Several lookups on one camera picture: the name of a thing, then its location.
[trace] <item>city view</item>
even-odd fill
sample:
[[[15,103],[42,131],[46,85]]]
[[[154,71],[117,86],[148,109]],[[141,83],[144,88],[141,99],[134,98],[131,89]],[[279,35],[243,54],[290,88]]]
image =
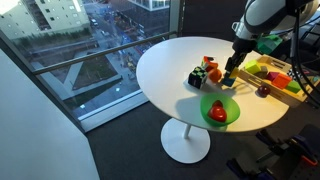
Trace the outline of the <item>city view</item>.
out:
[[[168,32],[169,1],[15,0],[0,29],[37,70]],[[39,75],[79,120],[139,90],[137,45]]]

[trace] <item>white wall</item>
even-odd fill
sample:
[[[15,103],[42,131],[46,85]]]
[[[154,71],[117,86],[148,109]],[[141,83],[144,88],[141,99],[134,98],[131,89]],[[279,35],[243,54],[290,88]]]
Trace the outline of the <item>white wall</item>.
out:
[[[0,49],[0,179],[99,179],[87,138]]]

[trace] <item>white round table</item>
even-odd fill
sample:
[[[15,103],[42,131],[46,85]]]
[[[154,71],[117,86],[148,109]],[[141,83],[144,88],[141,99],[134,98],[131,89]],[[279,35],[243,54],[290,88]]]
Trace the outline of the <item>white round table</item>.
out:
[[[279,120],[289,106],[272,96],[260,98],[256,88],[240,78],[232,87],[213,84],[207,80],[203,88],[188,84],[189,73],[201,64],[203,56],[214,57],[225,72],[227,59],[234,53],[232,42],[206,37],[181,37],[163,41],[147,50],[139,60],[137,79],[146,97],[172,117],[163,127],[161,142],[165,151],[181,163],[203,159],[210,148],[207,130],[244,132],[266,127]],[[252,52],[246,61],[260,55]],[[240,107],[240,117],[232,124],[214,127],[200,113],[201,97],[219,92],[232,97]]]

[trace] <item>table top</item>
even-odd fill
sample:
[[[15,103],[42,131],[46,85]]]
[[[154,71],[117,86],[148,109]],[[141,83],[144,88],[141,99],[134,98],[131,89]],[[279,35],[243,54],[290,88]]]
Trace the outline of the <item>table top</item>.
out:
[[[189,73],[201,64],[203,56],[214,57],[225,72],[227,59],[234,53],[232,42],[207,37],[180,37],[160,42],[148,49],[137,66],[137,79],[142,92],[157,108],[192,126],[220,132],[243,132],[266,127],[278,121],[289,106],[272,96],[255,94],[256,87],[237,78],[232,87],[213,84],[209,79],[200,90],[188,84]],[[251,52],[246,61],[261,55]],[[223,127],[208,124],[200,113],[201,97],[224,93],[240,107],[239,118]]]

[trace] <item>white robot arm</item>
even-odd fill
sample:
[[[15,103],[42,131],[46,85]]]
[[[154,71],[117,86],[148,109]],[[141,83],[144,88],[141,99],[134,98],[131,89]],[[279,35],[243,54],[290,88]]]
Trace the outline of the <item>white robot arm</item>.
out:
[[[300,11],[300,23],[311,18],[319,6],[318,0],[248,0],[240,22],[232,28],[236,32],[233,56],[228,59],[224,78],[229,78],[256,47],[256,39],[263,33],[286,30],[295,24],[295,13]]]

